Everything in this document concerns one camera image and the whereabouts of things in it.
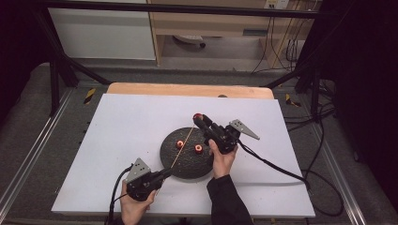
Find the person's arm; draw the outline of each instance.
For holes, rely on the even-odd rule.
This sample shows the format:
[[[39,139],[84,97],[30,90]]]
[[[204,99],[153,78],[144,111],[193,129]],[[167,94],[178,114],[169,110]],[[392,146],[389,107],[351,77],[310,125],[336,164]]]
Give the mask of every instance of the person's arm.
[[[213,140],[209,140],[210,152],[214,155],[213,178],[207,184],[210,196],[211,223],[214,225],[253,224],[249,211],[237,194],[237,189],[229,175],[237,153],[234,151],[223,155]]]

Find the black pole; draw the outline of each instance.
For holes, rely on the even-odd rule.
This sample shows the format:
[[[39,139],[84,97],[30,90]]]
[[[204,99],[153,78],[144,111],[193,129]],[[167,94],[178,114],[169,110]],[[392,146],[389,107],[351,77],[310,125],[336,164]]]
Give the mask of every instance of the black pole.
[[[111,11],[143,11],[143,12],[174,12],[235,16],[282,17],[301,19],[330,19],[339,16],[334,12],[297,11],[267,8],[247,7],[205,7],[166,4],[139,4],[114,2],[87,2],[66,0],[39,0],[38,3],[46,8],[74,8]]]

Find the red marker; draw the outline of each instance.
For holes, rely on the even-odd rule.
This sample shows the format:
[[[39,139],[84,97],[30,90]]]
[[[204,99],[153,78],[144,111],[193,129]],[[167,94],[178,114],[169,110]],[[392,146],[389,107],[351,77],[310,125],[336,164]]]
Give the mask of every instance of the red marker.
[[[181,140],[176,142],[176,148],[179,150],[182,148],[182,146],[184,145],[184,142],[182,142]]]

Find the black sleeve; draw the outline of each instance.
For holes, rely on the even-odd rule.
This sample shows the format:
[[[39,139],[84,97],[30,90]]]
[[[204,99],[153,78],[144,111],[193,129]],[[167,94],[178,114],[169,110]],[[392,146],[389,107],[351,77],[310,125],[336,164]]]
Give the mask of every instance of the black sleeve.
[[[212,202],[213,225],[253,224],[248,209],[237,195],[237,189],[230,175],[211,179],[207,184],[207,191]]]

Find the black round object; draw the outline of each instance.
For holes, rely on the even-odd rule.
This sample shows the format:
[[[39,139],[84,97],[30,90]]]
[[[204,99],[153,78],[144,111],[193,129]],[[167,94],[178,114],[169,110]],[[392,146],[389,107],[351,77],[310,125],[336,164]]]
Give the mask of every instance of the black round object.
[[[161,144],[161,164],[164,168],[170,168],[178,155],[176,142],[185,141],[190,133],[190,127],[177,129],[170,133]],[[194,128],[184,145],[175,165],[172,175],[182,179],[196,179],[208,174],[212,167],[208,164],[210,158],[210,148],[204,144],[205,138],[200,129]],[[203,154],[195,153],[195,145],[200,144],[203,148]]]

